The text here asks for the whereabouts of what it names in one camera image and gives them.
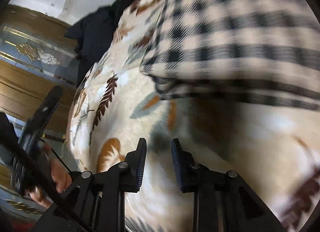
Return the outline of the person's left hand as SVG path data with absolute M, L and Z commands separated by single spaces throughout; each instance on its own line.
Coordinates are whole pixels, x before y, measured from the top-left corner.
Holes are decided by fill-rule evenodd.
M 59 160 L 56 158 L 49 158 L 50 162 L 50 174 L 53 182 L 55 183 L 56 190 L 59 194 L 64 192 L 72 183 L 70 174 L 68 174 L 65 168 L 60 164 Z M 48 209 L 52 205 L 52 201 L 43 196 L 42 189 L 39 187 L 34 187 L 31 190 L 25 191 L 31 199 L 39 204 L 40 206 Z

